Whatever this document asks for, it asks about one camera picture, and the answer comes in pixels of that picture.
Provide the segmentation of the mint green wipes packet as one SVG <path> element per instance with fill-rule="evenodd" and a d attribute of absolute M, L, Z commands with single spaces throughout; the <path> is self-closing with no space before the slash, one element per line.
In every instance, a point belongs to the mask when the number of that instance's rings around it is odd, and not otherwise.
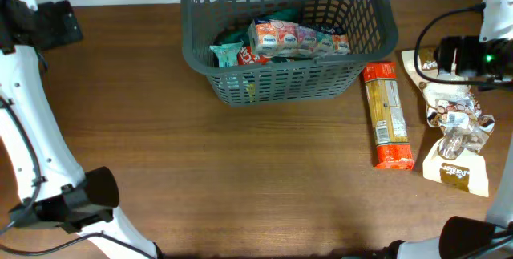
<path fill-rule="evenodd" d="M 235 67 L 238 65 L 237 56 L 242 49 L 243 43 L 227 43 L 217 46 L 210 46 L 218 61 L 219 68 Z M 232 72 L 212 77 L 216 80 L 216 85 L 221 88 L 228 88 L 230 91 L 240 89 L 239 79 Z"/>

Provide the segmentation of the green Nescafe coffee bag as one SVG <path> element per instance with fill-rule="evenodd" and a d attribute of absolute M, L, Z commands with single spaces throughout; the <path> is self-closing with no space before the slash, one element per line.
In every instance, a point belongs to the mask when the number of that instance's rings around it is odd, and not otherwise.
<path fill-rule="evenodd" d="M 277 12 L 267 14 L 265 16 L 258 17 L 260 20 L 281 20 L 286 22 L 298 22 L 299 19 L 299 11 L 296 9 L 285 9 L 279 10 Z M 261 55 L 255 55 L 252 52 L 252 48 L 250 47 L 250 40 L 248 36 L 248 27 L 240 28 L 236 30 L 224 30 L 219 33 L 214 40 L 215 45 L 224 45 L 229 43 L 238 43 L 242 42 L 243 47 L 237 53 L 237 62 L 239 65 L 249 65 L 254 63 L 287 63 L 292 62 L 291 58 L 284 57 L 272 57 L 266 58 Z"/>

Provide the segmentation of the Kleenex tissue multipack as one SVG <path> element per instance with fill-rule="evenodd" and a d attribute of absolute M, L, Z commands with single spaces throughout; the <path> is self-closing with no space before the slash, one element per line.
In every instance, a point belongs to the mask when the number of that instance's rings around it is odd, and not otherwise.
<path fill-rule="evenodd" d="M 248 36 L 252 51 L 268 58 L 312 59 L 351 52 L 346 32 L 339 27 L 255 19 Z"/>

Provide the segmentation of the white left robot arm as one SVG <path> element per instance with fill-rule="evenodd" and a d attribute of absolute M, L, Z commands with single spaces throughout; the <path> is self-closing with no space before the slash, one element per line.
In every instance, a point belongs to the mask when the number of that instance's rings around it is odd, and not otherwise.
<path fill-rule="evenodd" d="M 20 199 L 1 231 L 60 228 L 109 258 L 161 258 L 123 213 L 111 170 L 85 172 L 73 157 L 43 90 L 42 52 L 82 39 L 67 0 L 1 0 L 1 140 Z"/>

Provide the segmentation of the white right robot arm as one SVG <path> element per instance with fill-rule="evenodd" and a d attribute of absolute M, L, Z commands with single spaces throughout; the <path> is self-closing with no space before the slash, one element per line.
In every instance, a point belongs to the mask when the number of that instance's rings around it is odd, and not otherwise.
<path fill-rule="evenodd" d="M 403 65 L 418 83 L 426 101 L 427 122 L 440 127 L 443 137 L 422 157 L 422 174 L 451 183 L 475 195 L 485 181 L 486 167 L 479 150 L 495 126 L 481 115 L 479 104 L 466 95 L 479 91 L 512 91 L 512 0 L 474 0 L 457 10 L 440 9 L 434 22 L 451 15 L 478 13 L 479 35 L 446 36 L 434 52 L 436 68 L 424 68 L 418 39 L 403 55 Z M 451 217 L 438 237 L 394 243 L 398 258 L 492 258 L 512 256 L 512 158 L 507 157 L 495 200 L 484 221 Z"/>

